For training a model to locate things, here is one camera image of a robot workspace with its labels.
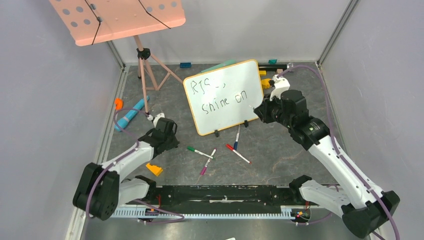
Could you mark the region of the yellow-framed whiteboard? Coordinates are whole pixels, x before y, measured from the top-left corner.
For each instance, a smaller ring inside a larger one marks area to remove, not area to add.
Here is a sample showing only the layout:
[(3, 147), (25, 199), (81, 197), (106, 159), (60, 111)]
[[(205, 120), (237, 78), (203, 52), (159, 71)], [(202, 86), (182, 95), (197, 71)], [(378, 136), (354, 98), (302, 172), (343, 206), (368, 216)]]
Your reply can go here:
[(264, 97), (255, 59), (187, 77), (183, 87), (200, 136), (257, 119), (249, 105), (259, 106)]

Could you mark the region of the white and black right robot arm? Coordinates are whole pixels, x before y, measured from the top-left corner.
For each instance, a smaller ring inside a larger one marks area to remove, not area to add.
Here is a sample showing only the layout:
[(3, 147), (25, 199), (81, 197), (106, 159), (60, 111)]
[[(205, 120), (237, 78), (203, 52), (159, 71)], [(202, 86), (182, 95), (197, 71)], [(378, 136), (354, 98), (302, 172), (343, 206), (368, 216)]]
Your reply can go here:
[(365, 238), (390, 222), (395, 238), (400, 234), (393, 214), (400, 203), (393, 191), (383, 191), (347, 156), (330, 129), (309, 114), (306, 98), (299, 90), (286, 90), (280, 96), (266, 94), (254, 113), (263, 123), (279, 123), (290, 137), (314, 156), (343, 189), (329, 189), (307, 175), (289, 184), (289, 199), (295, 204), (313, 202), (339, 216), (349, 231)]

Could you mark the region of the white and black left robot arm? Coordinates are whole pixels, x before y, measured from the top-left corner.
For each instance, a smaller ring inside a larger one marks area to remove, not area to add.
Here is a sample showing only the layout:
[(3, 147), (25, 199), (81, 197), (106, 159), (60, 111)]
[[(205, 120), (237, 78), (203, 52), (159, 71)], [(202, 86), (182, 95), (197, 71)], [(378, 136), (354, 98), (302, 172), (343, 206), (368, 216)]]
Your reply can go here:
[(72, 199), (74, 207), (102, 221), (109, 219), (117, 207), (134, 200), (153, 203), (157, 190), (145, 177), (125, 178), (135, 169), (178, 147), (177, 124), (159, 114), (154, 127), (117, 157), (102, 164), (85, 166)]

